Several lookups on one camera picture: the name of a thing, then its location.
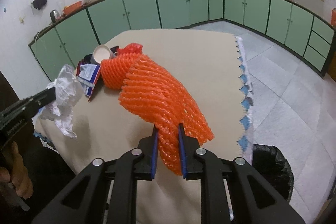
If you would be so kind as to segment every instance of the human hand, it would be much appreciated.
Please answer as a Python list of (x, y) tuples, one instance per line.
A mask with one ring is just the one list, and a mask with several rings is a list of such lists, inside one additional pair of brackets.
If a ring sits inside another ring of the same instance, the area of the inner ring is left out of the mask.
[(33, 184), (28, 177), (28, 170), (23, 165), (23, 159), (19, 153), (16, 142), (11, 147), (13, 155), (13, 169), (11, 174), (9, 171), (0, 167), (0, 182), (12, 182), (15, 186), (15, 192), (24, 199), (30, 198), (33, 194)]

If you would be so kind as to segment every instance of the metal screw head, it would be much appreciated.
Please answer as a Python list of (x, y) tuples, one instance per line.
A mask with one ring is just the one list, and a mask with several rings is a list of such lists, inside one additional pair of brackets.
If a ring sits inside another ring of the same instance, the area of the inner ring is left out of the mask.
[(132, 150), (132, 155), (134, 155), (134, 156), (138, 156), (138, 155), (140, 155), (142, 153), (142, 150), (140, 149), (140, 148), (134, 148), (133, 150)]
[(235, 162), (238, 165), (244, 165), (245, 164), (245, 160), (243, 158), (236, 158)]
[(197, 155), (204, 155), (207, 151), (204, 148), (197, 148), (196, 154)]
[(103, 164), (103, 160), (102, 160), (102, 159), (94, 159), (94, 160), (92, 161), (92, 164), (93, 164), (94, 166), (101, 166), (101, 165)]

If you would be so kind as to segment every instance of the orange container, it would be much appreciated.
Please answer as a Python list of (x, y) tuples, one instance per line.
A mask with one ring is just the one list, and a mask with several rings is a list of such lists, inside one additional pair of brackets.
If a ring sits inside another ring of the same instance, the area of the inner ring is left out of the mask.
[(336, 8), (331, 12), (331, 25), (336, 26)]
[(74, 4), (71, 4), (70, 6), (65, 6), (63, 9), (63, 13), (65, 13), (65, 15), (71, 14), (74, 11), (78, 10), (80, 7), (82, 7), (82, 1), (78, 1)]

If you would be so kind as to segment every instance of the black towel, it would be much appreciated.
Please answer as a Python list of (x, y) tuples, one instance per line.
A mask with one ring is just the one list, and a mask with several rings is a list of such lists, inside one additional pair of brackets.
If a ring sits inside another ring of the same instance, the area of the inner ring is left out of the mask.
[(41, 10), (41, 8), (47, 3), (47, 0), (34, 0), (33, 6), (37, 10)]

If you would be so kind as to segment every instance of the black trash bag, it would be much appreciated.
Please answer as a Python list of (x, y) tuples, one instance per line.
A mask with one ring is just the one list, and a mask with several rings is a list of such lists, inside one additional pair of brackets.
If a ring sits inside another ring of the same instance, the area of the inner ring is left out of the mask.
[(254, 144), (252, 166), (284, 199), (290, 202), (294, 188), (294, 175), (288, 160), (277, 147)]

